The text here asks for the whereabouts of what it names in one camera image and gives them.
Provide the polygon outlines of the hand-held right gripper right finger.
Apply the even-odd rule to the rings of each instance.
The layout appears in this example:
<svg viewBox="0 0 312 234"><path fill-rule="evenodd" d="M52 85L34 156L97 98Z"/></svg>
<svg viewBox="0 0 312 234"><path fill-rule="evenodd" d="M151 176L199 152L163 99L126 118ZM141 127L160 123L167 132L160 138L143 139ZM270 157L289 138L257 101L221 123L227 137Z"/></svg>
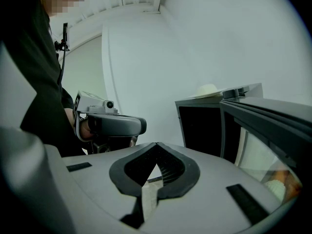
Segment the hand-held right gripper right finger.
<svg viewBox="0 0 312 234"><path fill-rule="evenodd" d="M240 184L268 213L281 204L259 181L220 157L169 144L199 166L196 185L180 198L159 201L140 231L148 234L233 234L251 226L229 192Z"/></svg>

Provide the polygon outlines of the person's left hand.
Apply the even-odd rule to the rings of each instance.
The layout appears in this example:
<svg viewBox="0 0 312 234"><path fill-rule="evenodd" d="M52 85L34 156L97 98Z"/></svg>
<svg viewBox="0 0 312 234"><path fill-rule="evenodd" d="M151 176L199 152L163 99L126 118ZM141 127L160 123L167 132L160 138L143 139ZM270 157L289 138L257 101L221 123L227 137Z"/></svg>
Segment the person's left hand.
<svg viewBox="0 0 312 234"><path fill-rule="evenodd" d="M88 119L84 119L79 123L79 134L83 140L89 140L94 136L88 125Z"/></svg>

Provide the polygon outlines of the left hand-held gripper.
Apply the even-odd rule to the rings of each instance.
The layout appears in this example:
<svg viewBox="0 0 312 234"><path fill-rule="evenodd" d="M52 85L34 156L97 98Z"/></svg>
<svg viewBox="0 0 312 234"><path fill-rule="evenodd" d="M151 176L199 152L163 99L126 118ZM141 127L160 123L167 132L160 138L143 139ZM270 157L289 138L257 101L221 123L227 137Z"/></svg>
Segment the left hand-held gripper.
<svg viewBox="0 0 312 234"><path fill-rule="evenodd" d="M89 154L105 153L128 148L132 140L146 132L147 122L140 117L125 116L118 113L114 102L104 100L94 94L78 91L74 108L74 133L82 142L89 142ZM94 136L83 140L79 134L79 123L85 114Z"/></svg>

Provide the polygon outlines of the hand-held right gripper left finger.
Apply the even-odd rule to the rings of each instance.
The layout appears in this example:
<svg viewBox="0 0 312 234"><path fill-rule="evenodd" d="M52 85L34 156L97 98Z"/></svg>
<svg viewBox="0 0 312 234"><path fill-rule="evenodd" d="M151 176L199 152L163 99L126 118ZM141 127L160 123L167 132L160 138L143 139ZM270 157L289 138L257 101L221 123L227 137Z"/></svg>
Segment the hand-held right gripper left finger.
<svg viewBox="0 0 312 234"><path fill-rule="evenodd" d="M142 187L152 172L145 158L156 146L63 158L66 192L77 234L155 234L144 220Z"/></svg>

